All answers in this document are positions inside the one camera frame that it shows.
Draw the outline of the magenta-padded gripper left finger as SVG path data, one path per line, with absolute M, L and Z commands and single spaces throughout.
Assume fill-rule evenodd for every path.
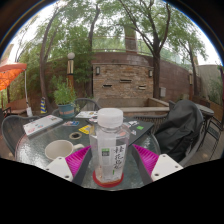
M 91 147 L 87 146 L 66 158 L 57 157 L 45 170 L 76 185 L 81 185 L 91 158 Z

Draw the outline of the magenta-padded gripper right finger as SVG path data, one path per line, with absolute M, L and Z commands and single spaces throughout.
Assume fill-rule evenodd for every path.
M 182 166 L 167 154 L 157 155 L 136 144 L 132 145 L 132 155 L 144 185 L 148 185 L 182 169 Z

